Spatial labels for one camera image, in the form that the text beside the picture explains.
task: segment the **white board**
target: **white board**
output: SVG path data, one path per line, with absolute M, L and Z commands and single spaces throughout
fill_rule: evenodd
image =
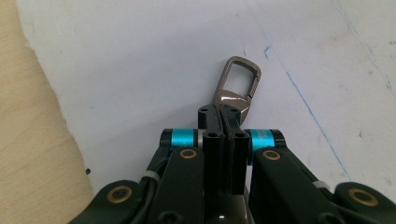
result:
M 138 181 L 164 128 L 196 128 L 238 55 L 262 69 L 244 129 L 396 201 L 394 1 L 17 2 L 95 192 Z

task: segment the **wooden surface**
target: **wooden surface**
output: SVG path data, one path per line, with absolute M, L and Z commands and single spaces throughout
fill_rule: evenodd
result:
M 66 223 L 92 199 L 78 147 L 26 47 L 14 0 L 0 1 L 0 223 Z

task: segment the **metal carabiner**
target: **metal carabiner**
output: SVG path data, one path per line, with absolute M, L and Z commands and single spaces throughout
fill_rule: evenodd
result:
M 253 79 L 250 82 L 250 87 L 247 92 L 247 96 L 245 97 L 233 91 L 227 91 L 223 89 L 233 64 L 237 64 L 242 67 L 245 67 L 247 70 L 253 73 Z M 216 106 L 216 108 L 219 108 L 220 105 L 230 105 L 239 109 L 241 111 L 241 124 L 242 124 L 246 116 L 248 115 L 251 99 L 253 98 L 254 91 L 256 90 L 257 85 L 259 84 L 261 76 L 262 76 L 262 71 L 260 70 L 260 67 L 257 64 L 238 56 L 231 57 L 224 66 L 224 70 L 221 74 L 219 84 L 216 87 L 215 95 L 213 97 L 213 104 Z

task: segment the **carabiner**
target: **carabiner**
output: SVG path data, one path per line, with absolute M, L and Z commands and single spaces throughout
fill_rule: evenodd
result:
M 223 89 L 233 64 L 245 67 L 253 74 L 253 79 L 250 82 L 250 87 L 246 97 L 241 96 L 233 91 L 227 91 Z M 239 109 L 241 111 L 242 124 L 246 116 L 248 115 L 251 99 L 253 98 L 254 92 L 257 88 L 257 85 L 259 84 L 261 76 L 262 71 L 257 64 L 238 56 L 231 57 L 224 66 L 224 70 L 221 74 L 219 84 L 216 87 L 215 95 L 213 97 L 213 104 L 216 106 L 216 108 L 219 108 L 220 105 L 230 105 Z

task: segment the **gray cable tie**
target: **gray cable tie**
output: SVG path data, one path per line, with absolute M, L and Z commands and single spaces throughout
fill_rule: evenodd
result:
M 314 181 L 312 183 L 315 185 L 315 187 L 317 189 L 328 189 L 328 190 L 330 190 L 329 185 L 327 185 L 326 182 L 324 182 L 324 181 L 317 180 L 317 181 Z
M 161 182 L 161 177 L 157 174 L 157 172 L 154 171 L 145 171 L 141 176 L 140 176 L 140 180 L 143 177 L 150 177 L 155 179 L 155 181 L 157 181 L 157 185 L 160 185 Z

